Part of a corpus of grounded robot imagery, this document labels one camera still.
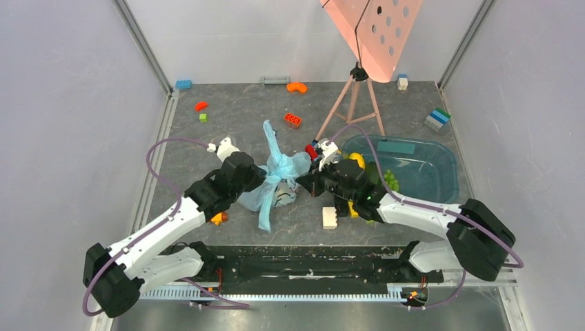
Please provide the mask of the yellow fake fruit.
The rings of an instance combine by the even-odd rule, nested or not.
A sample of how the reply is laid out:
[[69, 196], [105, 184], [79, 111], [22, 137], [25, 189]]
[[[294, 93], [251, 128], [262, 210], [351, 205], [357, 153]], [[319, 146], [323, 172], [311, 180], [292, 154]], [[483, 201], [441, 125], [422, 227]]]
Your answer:
[[349, 154], [348, 159], [351, 159], [353, 161], [356, 161], [357, 164], [358, 164], [358, 166], [361, 169], [365, 169], [366, 168], [366, 162], [365, 162], [363, 156], [360, 153], [353, 152], [353, 153]]

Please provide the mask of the light blue plastic bag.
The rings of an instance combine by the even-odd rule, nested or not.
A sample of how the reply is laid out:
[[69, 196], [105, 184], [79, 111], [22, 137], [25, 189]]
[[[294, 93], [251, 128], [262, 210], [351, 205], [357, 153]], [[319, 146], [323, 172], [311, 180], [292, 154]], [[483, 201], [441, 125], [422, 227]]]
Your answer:
[[258, 212], [258, 228], [270, 232], [270, 211], [295, 202], [300, 189], [296, 179], [307, 173], [311, 160], [307, 152], [292, 156], [281, 152], [268, 120], [264, 121], [263, 129], [270, 152], [267, 164], [260, 167], [266, 171], [266, 178], [258, 188], [243, 193], [237, 202], [247, 210]]

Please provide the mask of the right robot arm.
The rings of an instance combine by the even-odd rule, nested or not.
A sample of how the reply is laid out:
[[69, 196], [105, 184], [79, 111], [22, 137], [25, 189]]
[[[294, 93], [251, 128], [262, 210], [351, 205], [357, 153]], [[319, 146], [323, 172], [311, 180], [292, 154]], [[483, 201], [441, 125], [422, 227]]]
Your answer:
[[398, 263], [400, 276], [416, 281], [425, 273], [463, 269], [483, 281], [494, 281], [502, 268], [510, 267], [515, 235], [481, 201], [464, 204], [432, 203], [373, 183], [355, 160], [320, 165], [314, 162], [296, 182], [312, 196], [328, 192], [351, 202], [363, 219], [416, 228], [440, 237], [440, 241], [417, 241]]

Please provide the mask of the green fake grapes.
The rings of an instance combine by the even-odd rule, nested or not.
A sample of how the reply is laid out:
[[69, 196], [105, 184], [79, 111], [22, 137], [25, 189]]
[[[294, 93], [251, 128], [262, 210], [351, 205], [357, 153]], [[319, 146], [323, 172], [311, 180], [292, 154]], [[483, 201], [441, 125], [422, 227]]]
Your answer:
[[388, 187], [395, 192], [399, 191], [399, 182], [395, 176], [395, 174], [391, 170], [387, 170], [384, 173], [384, 181], [387, 183]]

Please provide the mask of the orange yellow toy car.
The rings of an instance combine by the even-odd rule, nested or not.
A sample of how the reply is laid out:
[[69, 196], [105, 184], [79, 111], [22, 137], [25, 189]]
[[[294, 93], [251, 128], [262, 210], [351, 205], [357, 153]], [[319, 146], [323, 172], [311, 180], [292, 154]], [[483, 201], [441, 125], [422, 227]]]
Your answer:
[[229, 220], [229, 216], [226, 212], [220, 212], [218, 214], [216, 214], [211, 220], [210, 222], [215, 224], [216, 226], [219, 226], [225, 222], [227, 222]]

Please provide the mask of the teal plastic bin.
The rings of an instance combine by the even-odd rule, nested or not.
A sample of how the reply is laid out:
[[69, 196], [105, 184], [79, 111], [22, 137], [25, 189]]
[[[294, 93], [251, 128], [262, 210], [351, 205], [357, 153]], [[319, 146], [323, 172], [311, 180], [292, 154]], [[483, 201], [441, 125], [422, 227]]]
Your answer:
[[449, 148], [435, 141], [369, 136], [381, 171], [391, 170], [399, 193], [435, 203], [454, 203], [459, 196], [457, 161]]

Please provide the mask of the red curved toy piece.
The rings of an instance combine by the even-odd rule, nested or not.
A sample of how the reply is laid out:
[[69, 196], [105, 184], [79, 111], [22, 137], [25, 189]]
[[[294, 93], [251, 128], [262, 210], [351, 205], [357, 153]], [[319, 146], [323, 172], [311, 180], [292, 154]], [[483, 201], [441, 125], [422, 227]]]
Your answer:
[[196, 112], [201, 112], [202, 110], [205, 110], [207, 107], [208, 103], [206, 101], [200, 101], [194, 106], [194, 109]]

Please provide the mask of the orange curved toy piece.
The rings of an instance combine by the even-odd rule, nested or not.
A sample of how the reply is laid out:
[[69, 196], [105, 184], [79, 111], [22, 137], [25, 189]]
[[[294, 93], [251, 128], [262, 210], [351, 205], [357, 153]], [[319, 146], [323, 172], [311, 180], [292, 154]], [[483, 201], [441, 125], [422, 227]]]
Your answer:
[[304, 83], [300, 83], [300, 82], [288, 83], [286, 85], [286, 89], [290, 93], [296, 92], [296, 93], [300, 93], [300, 94], [304, 94], [308, 91], [308, 87]]

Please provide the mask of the stacked grey blue green bricks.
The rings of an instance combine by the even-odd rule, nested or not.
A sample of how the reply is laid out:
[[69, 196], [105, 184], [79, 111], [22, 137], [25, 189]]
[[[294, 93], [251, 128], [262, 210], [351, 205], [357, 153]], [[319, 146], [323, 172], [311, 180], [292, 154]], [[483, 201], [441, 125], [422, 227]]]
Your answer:
[[434, 130], [440, 131], [449, 121], [451, 115], [441, 108], [435, 108], [424, 121], [424, 125]]

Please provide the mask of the pink wooden tripod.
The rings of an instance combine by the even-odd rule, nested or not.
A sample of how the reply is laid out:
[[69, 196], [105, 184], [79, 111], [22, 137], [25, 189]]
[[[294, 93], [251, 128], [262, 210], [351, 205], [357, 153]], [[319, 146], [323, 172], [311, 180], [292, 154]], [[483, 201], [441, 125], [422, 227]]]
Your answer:
[[[365, 116], [362, 116], [362, 117], [355, 117], [355, 109], [357, 107], [357, 99], [359, 96], [361, 83], [364, 81], [365, 81], [366, 86], [368, 88], [370, 101], [371, 101], [372, 106], [373, 106], [373, 112], [370, 114], [367, 114]], [[349, 101], [348, 111], [347, 111], [347, 114], [343, 115], [342, 113], [340, 113], [338, 111], [338, 109], [339, 109], [341, 102], [344, 100], [344, 97], [346, 96], [348, 91], [350, 91], [350, 101]], [[377, 99], [375, 96], [375, 91], [373, 88], [373, 81], [368, 76], [368, 73], [365, 71], [365, 69], [361, 66], [360, 61], [357, 61], [355, 64], [355, 67], [350, 71], [348, 80], [346, 81], [344, 87], [342, 88], [342, 90], [341, 90], [340, 94], [338, 95], [336, 101], [334, 102], [332, 108], [328, 112], [328, 115], [325, 118], [324, 122], [322, 123], [317, 135], [315, 136], [314, 141], [319, 141], [323, 137], [325, 129], [327, 128], [328, 124], [330, 123], [331, 119], [334, 116], [337, 116], [340, 119], [343, 119], [345, 121], [345, 123], [348, 125], [349, 124], [357, 124], [359, 122], [375, 118], [377, 121], [377, 125], [379, 128], [380, 134], [383, 136], [386, 134], [386, 131], [384, 129], [384, 124], [383, 124], [383, 121], [381, 118], [381, 112], [379, 110], [378, 102], [377, 102]]]

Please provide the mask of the blue toy brick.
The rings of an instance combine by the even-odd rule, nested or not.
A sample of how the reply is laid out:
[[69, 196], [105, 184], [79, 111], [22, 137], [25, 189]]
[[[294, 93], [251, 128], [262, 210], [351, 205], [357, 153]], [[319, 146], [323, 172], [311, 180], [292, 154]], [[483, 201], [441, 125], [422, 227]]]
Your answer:
[[188, 89], [191, 89], [191, 87], [192, 87], [192, 81], [189, 79], [177, 80], [175, 82], [175, 88], [177, 90], [188, 90]]

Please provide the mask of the white blue small brick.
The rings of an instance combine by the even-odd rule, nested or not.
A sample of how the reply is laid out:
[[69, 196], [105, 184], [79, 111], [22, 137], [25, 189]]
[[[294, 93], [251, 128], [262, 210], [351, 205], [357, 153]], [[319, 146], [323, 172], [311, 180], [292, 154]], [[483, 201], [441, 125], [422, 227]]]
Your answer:
[[399, 74], [397, 77], [397, 89], [399, 91], [406, 91], [408, 88], [408, 76], [406, 74]]

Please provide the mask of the grey toy bar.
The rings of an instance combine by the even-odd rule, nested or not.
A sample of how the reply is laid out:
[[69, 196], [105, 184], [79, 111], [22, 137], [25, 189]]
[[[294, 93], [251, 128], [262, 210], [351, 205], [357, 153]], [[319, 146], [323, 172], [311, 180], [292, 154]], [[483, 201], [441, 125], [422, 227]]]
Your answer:
[[290, 77], [261, 77], [260, 84], [261, 86], [271, 86], [271, 85], [287, 85], [291, 82]]

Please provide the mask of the pink perforated board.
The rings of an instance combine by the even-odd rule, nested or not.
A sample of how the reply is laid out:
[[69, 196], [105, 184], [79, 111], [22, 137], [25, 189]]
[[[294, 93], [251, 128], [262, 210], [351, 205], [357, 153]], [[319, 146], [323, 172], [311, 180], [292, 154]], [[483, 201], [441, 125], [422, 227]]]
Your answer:
[[370, 79], [391, 81], [423, 1], [319, 2]]

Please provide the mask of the white toothed rail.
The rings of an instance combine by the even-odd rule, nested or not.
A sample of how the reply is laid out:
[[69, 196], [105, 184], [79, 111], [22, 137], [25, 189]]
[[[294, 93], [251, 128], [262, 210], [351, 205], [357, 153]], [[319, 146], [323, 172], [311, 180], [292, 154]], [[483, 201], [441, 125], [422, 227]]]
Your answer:
[[[390, 286], [381, 294], [220, 294], [231, 301], [307, 301], [307, 302], [397, 302], [405, 303], [401, 288]], [[193, 285], [164, 285], [143, 295], [143, 300], [211, 301], [214, 298], [202, 293]]]

